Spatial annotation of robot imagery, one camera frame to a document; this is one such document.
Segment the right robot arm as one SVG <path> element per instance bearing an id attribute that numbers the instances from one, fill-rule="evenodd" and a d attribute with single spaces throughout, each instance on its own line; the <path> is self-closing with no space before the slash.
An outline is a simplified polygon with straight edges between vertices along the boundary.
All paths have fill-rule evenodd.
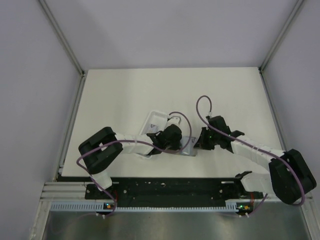
<path id="1" fill-rule="evenodd" d="M 283 203 L 302 203 L 307 193 L 316 188 L 317 182 L 302 154 L 296 150 L 278 150 L 249 139 L 243 132 L 231 131 L 225 119 L 218 115 L 202 119 L 202 128 L 196 149 L 214 150 L 216 146 L 244 157 L 263 167 L 265 173 L 246 171 L 237 175 L 233 192 L 245 198 L 251 192 L 276 195 Z"/>

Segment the grey card holder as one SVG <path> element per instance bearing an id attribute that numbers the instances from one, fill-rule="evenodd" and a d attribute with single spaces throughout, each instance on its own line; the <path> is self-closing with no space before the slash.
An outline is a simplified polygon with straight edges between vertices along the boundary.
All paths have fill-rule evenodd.
<path id="1" fill-rule="evenodd" d="M 183 136 L 180 140 L 180 144 L 184 147 L 187 143 L 187 146 L 180 151 L 178 154 L 182 156 L 195 157 L 197 155 L 198 150 L 194 148 L 194 145 L 197 142 L 196 137 Z"/>

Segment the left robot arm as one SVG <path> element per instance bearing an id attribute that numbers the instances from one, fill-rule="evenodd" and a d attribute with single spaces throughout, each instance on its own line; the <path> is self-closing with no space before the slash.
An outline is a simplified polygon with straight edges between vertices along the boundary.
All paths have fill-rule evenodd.
<path id="1" fill-rule="evenodd" d="M 97 185 L 97 194 L 106 199 L 114 191 L 107 168 L 119 155 L 150 157 L 162 152 L 178 151 L 181 139 L 182 131 L 175 124 L 143 135 L 123 135 L 115 133 L 111 127 L 104 127 L 81 143 L 78 150 L 87 172 Z"/>

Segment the white plastic basket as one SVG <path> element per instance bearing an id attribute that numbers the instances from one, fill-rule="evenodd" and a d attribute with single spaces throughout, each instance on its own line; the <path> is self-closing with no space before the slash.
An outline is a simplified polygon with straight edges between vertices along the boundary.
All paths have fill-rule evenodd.
<path id="1" fill-rule="evenodd" d="M 165 130 L 166 124 L 168 120 L 168 114 L 157 111 L 157 110 L 152 110 L 146 117 L 146 120 L 144 121 L 142 128 L 139 132 L 139 135 L 146 135 L 146 131 L 148 128 L 149 124 L 155 124 L 155 125 L 161 125 L 163 129 L 161 131 Z"/>

